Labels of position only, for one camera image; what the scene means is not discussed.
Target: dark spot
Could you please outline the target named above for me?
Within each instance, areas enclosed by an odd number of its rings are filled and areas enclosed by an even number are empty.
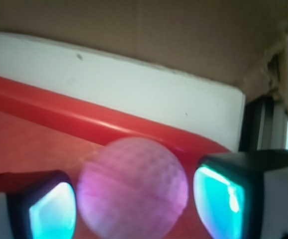
[[[81,61],[83,61],[83,56],[81,54],[76,54],[77,58],[79,58]]]

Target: led light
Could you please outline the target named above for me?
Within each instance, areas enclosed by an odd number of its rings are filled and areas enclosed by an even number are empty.
[[[34,239],[70,239],[76,223],[76,200],[72,186],[59,183],[29,209]]]
[[[241,238],[243,188],[204,165],[195,172],[193,187],[198,214],[211,236]]]

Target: pink golf ball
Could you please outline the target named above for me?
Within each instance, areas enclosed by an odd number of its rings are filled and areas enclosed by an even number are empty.
[[[178,159],[145,138],[124,138],[87,162],[77,189],[84,222],[101,238],[162,238],[188,200]]]

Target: red surface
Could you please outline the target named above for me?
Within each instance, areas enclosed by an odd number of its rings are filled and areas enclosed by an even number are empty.
[[[0,111],[39,124],[0,112],[0,172],[62,169],[75,185],[83,162],[91,159],[98,144],[126,136],[160,142],[178,157],[190,184],[188,206],[167,237],[209,237],[197,216],[192,178],[200,157],[227,152],[223,146],[193,133],[1,77]],[[79,218],[76,238],[92,237]]]

